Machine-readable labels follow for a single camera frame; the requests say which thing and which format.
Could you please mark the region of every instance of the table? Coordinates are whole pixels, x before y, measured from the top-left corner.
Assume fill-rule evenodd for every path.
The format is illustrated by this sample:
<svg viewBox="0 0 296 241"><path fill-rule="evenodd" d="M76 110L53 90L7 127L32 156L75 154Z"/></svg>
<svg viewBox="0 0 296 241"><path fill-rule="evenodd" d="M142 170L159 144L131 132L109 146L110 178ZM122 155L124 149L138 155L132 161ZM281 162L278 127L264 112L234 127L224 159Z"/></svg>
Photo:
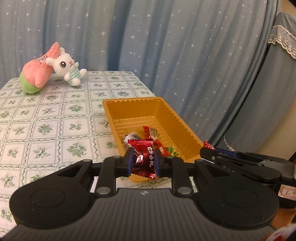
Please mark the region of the table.
<svg viewBox="0 0 296 241"><path fill-rule="evenodd" d="M15 226L9 199L16 189L82 159L118 155L103 99L146 96L154 94L129 71L88 72L75 87L53 74L40 92L26 95L19 78L8 81L0 90L0 235ZM169 178L116 183L171 187Z"/></svg>

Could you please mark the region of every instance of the white bunny plush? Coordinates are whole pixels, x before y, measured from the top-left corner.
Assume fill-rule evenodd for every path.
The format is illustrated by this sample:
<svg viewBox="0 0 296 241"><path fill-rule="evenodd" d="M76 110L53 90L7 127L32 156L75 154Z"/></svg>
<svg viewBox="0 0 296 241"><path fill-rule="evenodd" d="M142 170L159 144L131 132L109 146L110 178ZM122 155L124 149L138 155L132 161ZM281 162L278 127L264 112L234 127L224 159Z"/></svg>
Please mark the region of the white bunny plush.
<svg viewBox="0 0 296 241"><path fill-rule="evenodd" d="M58 58L46 58L45 63L54 68L59 76L64 76L64 80L71 86L80 84L83 76L86 75L86 69L78 69L79 63L74 61L72 57L65 52L64 48L60 48L60 56Z"/></svg>

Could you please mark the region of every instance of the striped green shirt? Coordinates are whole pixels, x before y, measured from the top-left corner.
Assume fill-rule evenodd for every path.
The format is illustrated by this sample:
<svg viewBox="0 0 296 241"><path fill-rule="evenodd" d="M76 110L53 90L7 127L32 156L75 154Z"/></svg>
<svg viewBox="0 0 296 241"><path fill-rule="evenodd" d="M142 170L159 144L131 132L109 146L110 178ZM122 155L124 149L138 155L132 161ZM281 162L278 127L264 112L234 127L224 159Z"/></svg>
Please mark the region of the striped green shirt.
<svg viewBox="0 0 296 241"><path fill-rule="evenodd" d="M74 78L79 78L81 80L81 75L79 69L75 66L72 70L70 70L70 80L68 81L69 84Z"/></svg>

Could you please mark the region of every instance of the bunny plush eye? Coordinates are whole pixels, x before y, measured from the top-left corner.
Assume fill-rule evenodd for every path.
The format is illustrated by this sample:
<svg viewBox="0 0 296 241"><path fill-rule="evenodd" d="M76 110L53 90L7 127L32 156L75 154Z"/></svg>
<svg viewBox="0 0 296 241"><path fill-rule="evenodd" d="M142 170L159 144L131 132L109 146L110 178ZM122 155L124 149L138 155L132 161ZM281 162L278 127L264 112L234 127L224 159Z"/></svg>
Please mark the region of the bunny plush eye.
<svg viewBox="0 0 296 241"><path fill-rule="evenodd" d="M64 61L60 62L59 65L60 65L60 67L63 68L63 69L66 68L66 63L65 63Z"/></svg>

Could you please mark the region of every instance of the screw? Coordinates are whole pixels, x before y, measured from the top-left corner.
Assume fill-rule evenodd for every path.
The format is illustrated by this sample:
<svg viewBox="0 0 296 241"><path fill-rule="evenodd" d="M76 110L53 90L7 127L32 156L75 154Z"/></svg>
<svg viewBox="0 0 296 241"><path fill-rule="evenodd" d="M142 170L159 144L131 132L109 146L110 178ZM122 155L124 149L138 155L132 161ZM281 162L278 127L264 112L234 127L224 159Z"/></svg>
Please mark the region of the screw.
<svg viewBox="0 0 296 241"><path fill-rule="evenodd" d="M98 194L102 194L102 195L104 195L104 194L108 194L108 193L110 193L110 192L111 192L111 189L110 189L109 187L99 187L99 188L96 190L96 192L97 192Z"/></svg>
<svg viewBox="0 0 296 241"><path fill-rule="evenodd" d="M186 195L186 194L190 194L192 192L192 190L189 187L179 187L177 192L182 195Z"/></svg>

